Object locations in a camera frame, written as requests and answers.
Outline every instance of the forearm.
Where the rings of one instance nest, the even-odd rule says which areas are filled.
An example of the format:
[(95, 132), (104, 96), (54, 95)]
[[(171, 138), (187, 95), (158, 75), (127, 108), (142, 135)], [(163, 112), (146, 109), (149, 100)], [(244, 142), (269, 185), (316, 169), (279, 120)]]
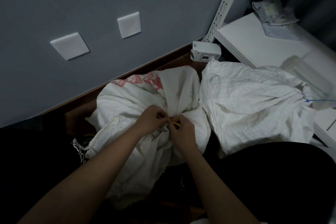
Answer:
[(49, 191), (19, 223), (87, 223), (141, 135), (132, 128)]
[(197, 149), (184, 154), (211, 223), (260, 223)]

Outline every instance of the black pants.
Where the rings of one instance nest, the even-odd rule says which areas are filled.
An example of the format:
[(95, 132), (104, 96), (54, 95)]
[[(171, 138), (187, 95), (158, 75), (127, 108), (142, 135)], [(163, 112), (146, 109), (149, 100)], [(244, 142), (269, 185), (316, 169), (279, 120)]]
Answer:
[[(80, 166), (72, 138), (1, 130), (0, 219), (17, 222)], [(259, 221), (327, 223), (336, 198), (336, 164), (301, 143), (255, 145), (210, 165)]]

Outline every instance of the white sack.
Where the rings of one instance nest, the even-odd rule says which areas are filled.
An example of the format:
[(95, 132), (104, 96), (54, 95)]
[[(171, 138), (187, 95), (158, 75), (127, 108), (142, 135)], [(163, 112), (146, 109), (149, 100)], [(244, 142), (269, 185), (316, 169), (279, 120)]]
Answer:
[(212, 60), (199, 98), (222, 150), (231, 154), (264, 142), (308, 143), (315, 111), (302, 93), (311, 96), (306, 83), (277, 67)]
[[(88, 146), (92, 158), (130, 128), (150, 105), (163, 108), (169, 116), (181, 113), (195, 125), (198, 149), (204, 152), (210, 137), (207, 116), (199, 103), (199, 77), (189, 67), (133, 75), (109, 83), (97, 97), (97, 109), (87, 120), (98, 131)], [(163, 126), (142, 138), (112, 184), (107, 197), (122, 209), (149, 194), (168, 165), (185, 162), (172, 146)]]

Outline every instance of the wooden baseboard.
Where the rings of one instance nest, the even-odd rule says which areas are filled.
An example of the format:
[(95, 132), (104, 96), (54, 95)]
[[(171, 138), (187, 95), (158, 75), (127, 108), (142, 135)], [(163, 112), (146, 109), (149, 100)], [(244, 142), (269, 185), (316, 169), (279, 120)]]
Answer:
[[(129, 76), (133, 75), (133, 74), (146, 74), (146, 73), (149, 73), (183, 55), (185, 55), (186, 53), (190, 52), (191, 50), (191, 43), (190, 44), (187, 44), (171, 53), (168, 53), (166, 54), (165, 56), (162, 56), (156, 60), (153, 60), (141, 67), (138, 67), (126, 74), (123, 74), (122, 76), (119, 76), (118, 78), (115, 78), (115, 79), (126, 79), (128, 78)], [(100, 85), (88, 92), (85, 92), (73, 99), (70, 99), (62, 104), (59, 104), (45, 112), (43, 112), (41, 115), (44, 115), (44, 114), (47, 114), (48, 115), (51, 115), (51, 113), (67, 113), (81, 105), (84, 105), (94, 99), (97, 98), (98, 94), (102, 91), (102, 89), (108, 84), (109, 82), (103, 84), (103, 85)]]

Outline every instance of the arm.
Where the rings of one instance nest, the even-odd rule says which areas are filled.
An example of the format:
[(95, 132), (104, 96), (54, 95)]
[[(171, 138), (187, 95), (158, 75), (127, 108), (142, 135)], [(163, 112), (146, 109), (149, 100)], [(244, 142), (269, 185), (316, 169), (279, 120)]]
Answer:
[[(172, 121), (180, 122), (176, 129)], [(211, 223), (260, 222), (212, 170), (197, 149), (195, 127), (183, 115), (168, 121), (172, 140), (186, 159)]]
[(164, 110), (148, 107), (128, 131), (49, 191), (19, 223), (88, 223), (139, 140), (167, 121)]

